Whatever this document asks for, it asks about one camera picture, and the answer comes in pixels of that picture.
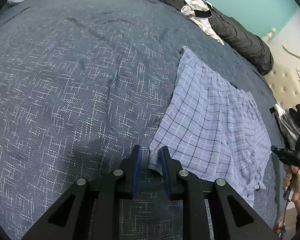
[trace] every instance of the dark gray comforter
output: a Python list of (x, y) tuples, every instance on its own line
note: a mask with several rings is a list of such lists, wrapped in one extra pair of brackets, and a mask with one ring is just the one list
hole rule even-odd
[[(171, 99), (181, 46), (251, 91), (280, 146), (264, 78), (228, 44), (157, 0), (26, 0), (0, 15), (0, 224), (20, 239), (77, 179), (143, 149), (137, 199), (123, 201), (121, 239), (182, 239), (182, 205), (147, 170)], [(273, 225), (279, 164), (267, 165), (256, 211)]]

